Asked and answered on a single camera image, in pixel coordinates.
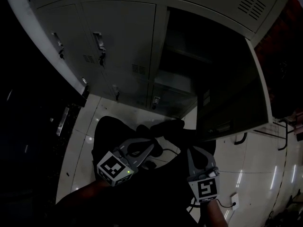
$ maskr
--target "open locker door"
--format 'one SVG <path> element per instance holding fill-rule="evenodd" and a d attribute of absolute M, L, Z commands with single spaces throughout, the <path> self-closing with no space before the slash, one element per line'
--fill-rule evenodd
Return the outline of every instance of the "open locker door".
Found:
<path fill-rule="evenodd" d="M 196 133 L 200 141 L 247 132 L 272 122 L 265 79 L 250 41 L 234 36 L 224 43 L 220 63 L 198 86 Z"/>

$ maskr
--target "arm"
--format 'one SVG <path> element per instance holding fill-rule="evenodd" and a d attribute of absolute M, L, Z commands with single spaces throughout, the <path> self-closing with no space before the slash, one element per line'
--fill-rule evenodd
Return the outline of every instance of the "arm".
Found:
<path fill-rule="evenodd" d="M 207 225 L 208 227 L 228 227 L 224 216 L 216 200 L 211 200 L 207 207 Z"/>
<path fill-rule="evenodd" d="M 86 201 L 97 196 L 100 192 L 107 190 L 110 185 L 103 180 L 96 180 L 91 184 L 82 187 L 64 198 L 62 198 L 57 204 L 57 208 L 69 208 L 77 207 L 84 204 Z"/>
<path fill-rule="evenodd" d="M 111 190 L 109 186 L 103 180 L 96 180 L 68 194 L 50 209 L 44 225 L 56 226 L 58 222 L 61 222 L 62 225 L 64 223 L 68 225 L 69 221 L 81 212 L 83 208 L 86 208 L 89 201 L 93 201 L 94 197 L 101 193 L 108 194 Z"/>

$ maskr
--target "white tile floor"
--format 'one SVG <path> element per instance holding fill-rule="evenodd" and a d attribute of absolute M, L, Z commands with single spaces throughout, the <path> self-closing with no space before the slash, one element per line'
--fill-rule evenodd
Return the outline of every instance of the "white tile floor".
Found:
<path fill-rule="evenodd" d="M 86 106 L 80 111 L 65 153 L 57 202 L 95 180 L 91 150 L 96 125 L 105 115 L 120 119 L 132 129 L 139 124 L 150 127 L 170 119 L 90 95 Z M 183 120 L 185 129 L 195 129 L 196 108 Z M 262 130 L 285 136 L 284 128 L 275 125 Z M 227 137 L 216 143 L 214 157 L 221 173 L 219 200 L 222 205 L 231 205 L 230 196 L 235 192 L 240 199 L 240 207 L 236 211 L 221 210 L 230 227 L 261 227 L 272 210 L 276 214 L 282 211 L 290 195 L 294 196 L 299 189 L 303 190 L 303 143 L 298 143 L 295 136 L 289 134 L 287 151 L 278 151 L 284 145 L 284 140 L 250 132 L 243 144 L 235 146 L 234 142 L 242 139 L 242 136 Z M 163 148 L 179 152 L 164 138 L 158 138 L 158 141 Z M 161 167 L 175 156 L 165 151 L 160 157 L 149 157 L 149 160 Z M 199 209 L 193 209 L 191 215 L 198 221 Z"/>

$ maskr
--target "black wire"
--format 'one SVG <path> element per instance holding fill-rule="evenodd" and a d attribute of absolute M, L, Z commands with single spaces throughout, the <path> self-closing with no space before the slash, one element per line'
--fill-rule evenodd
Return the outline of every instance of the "black wire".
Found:
<path fill-rule="evenodd" d="M 223 208 L 231 208 L 231 207 L 233 207 L 233 206 L 235 206 L 236 205 L 236 203 L 234 202 L 231 206 L 229 206 L 229 207 L 226 207 L 226 206 L 223 206 L 221 203 L 220 203 L 220 201 L 218 200 L 218 199 L 216 199 L 218 202 L 219 202 L 219 204 L 223 207 Z M 199 208 L 200 207 L 200 205 L 195 205 L 195 204 L 190 204 L 189 205 L 189 207 L 193 207 L 193 208 Z"/>
<path fill-rule="evenodd" d="M 196 200 L 194 201 L 194 204 L 193 204 L 193 205 L 195 205 L 195 203 L 196 203 Z M 191 206 L 191 205 L 190 205 L 190 206 Z M 193 210 L 193 208 L 194 208 L 194 206 L 192 206 L 191 209 L 190 209 L 188 212 L 190 213 L 191 210 Z"/>
<path fill-rule="evenodd" d="M 177 152 L 174 152 L 174 151 L 173 151 L 173 150 L 171 150 L 171 149 L 163 149 L 163 151 L 165 151 L 165 150 L 169 150 L 169 151 L 171 151 L 171 152 L 175 153 L 176 155 L 179 155 Z"/>
<path fill-rule="evenodd" d="M 233 207 L 233 206 L 235 206 L 236 205 L 236 203 L 234 202 L 231 206 L 229 206 L 229 207 L 226 207 L 226 206 L 223 206 L 221 203 L 220 203 L 220 200 L 218 200 L 218 199 L 216 199 L 218 202 L 219 202 L 219 204 L 221 205 L 221 207 L 223 207 L 223 208 L 231 208 L 231 207 Z"/>

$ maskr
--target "locker vent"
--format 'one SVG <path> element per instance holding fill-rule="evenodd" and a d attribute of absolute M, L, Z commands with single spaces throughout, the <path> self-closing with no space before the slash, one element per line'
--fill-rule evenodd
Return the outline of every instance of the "locker vent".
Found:
<path fill-rule="evenodd" d="M 88 63 L 95 63 L 94 62 L 94 58 L 92 56 L 90 56 L 90 55 L 83 55 L 83 58 Z"/>
<path fill-rule="evenodd" d="M 259 0 L 241 0 L 238 9 L 254 20 L 258 20 L 265 9 L 265 5 Z"/>
<path fill-rule="evenodd" d="M 209 90 L 203 95 L 203 106 L 206 106 L 210 102 Z"/>
<path fill-rule="evenodd" d="M 133 73 L 145 75 L 145 67 L 132 65 Z"/>

